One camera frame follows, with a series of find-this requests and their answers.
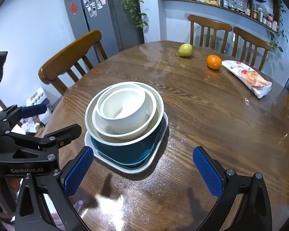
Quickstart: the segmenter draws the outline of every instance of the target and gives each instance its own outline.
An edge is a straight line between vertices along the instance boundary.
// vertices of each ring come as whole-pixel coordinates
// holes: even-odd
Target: white tray
[[[151,155],[149,155],[146,160],[144,161],[144,163],[136,168],[128,168],[128,167],[121,167],[117,164],[112,163],[110,160],[106,159],[105,157],[102,157],[99,152],[96,150],[96,148],[94,147],[92,141],[91,141],[91,136],[89,134],[89,132],[87,131],[86,135],[85,135],[85,145],[89,146],[93,149],[94,152],[94,157],[98,158],[99,160],[105,162],[106,164],[108,164],[109,166],[124,172],[126,174],[138,174],[141,173],[143,171],[145,171],[147,168],[149,168],[149,166],[151,165],[151,163],[154,160],[154,157],[156,156],[156,153],[160,147],[160,144],[162,143],[163,137],[165,135],[165,132],[167,130],[167,126],[168,126],[168,117],[166,115],[166,113],[164,112],[163,114],[163,118],[161,121],[162,125],[160,127],[159,132],[157,133],[157,137],[156,137],[156,141],[154,143],[154,151]]]

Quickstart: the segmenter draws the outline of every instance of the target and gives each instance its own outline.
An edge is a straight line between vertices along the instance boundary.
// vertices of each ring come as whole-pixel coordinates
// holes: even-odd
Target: bread package
[[[222,65],[235,74],[258,98],[269,93],[272,88],[271,82],[240,61],[222,61]]]

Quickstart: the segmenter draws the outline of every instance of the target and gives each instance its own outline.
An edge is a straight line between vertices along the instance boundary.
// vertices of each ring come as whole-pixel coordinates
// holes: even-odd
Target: human hand
[[[14,193],[17,193],[20,189],[20,181],[19,178],[11,178],[8,179],[8,182],[10,183],[11,189]]]

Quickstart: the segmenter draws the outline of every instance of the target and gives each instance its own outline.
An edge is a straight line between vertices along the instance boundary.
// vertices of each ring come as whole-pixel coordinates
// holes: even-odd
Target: stack of bowls
[[[122,82],[92,99],[85,123],[100,155],[136,167],[153,149],[163,112],[163,100],[154,88],[140,82]]]

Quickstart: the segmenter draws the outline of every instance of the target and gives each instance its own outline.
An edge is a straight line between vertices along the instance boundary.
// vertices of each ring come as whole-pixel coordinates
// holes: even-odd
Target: blue textured pad
[[[83,155],[70,170],[64,180],[64,192],[67,197],[74,195],[93,162],[94,154],[90,147],[87,147]]]
[[[210,193],[220,198],[223,193],[222,180],[199,148],[193,151],[193,161]]]
[[[22,110],[20,110],[19,112],[19,116],[23,119],[26,119],[32,116],[41,115],[45,113],[46,110],[47,110],[46,104],[33,105],[22,108]]]

